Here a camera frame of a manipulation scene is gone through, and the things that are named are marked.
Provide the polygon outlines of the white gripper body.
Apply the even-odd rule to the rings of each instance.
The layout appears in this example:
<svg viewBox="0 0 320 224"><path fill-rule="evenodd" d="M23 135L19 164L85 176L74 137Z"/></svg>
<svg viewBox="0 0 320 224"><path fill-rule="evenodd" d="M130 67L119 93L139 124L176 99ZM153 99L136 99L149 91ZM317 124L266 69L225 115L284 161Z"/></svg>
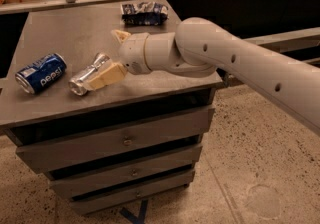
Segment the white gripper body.
<svg viewBox="0 0 320 224"><path fill-rule="evenodd" d="M120 62L133 75L150 73L145 60L145 43L148 36L148 33L132 34L119 48Z"/></svg>

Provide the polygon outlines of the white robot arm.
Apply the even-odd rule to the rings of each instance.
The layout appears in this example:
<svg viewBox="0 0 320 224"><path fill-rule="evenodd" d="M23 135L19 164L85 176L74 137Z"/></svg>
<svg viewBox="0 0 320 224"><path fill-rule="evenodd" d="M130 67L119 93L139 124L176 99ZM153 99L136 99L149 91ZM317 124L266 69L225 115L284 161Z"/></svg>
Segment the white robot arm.
<svg viewBox="0 0 320 224"><path fill-rule="evenodd" d="M244 41L218 25L188 18L174 32L131 34L120 39L119 60L107 61L85 87L100 89L126 74L166 71L206 77L222 69L320 134L320 70Z"/></svg>

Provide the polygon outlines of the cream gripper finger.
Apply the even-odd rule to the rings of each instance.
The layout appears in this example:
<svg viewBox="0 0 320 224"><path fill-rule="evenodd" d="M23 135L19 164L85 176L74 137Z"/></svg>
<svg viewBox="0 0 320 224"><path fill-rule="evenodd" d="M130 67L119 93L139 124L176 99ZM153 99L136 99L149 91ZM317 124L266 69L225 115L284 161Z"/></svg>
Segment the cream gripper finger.
<svg viewBox="0 0 320 224"><path fill-rule="evenodd" d="M119 44L122 44L126 39L128 39L131 36L129 32L117 29L112 30L111 34L118 41Z"/></svg>
<svg viewBox="0 0 320 224"><path fill-rule="evenodd" d="M89 76L84 82L84 87L89 91L95 91L122 81L126 75L127 69L121 63L108 61Z"/></svg>

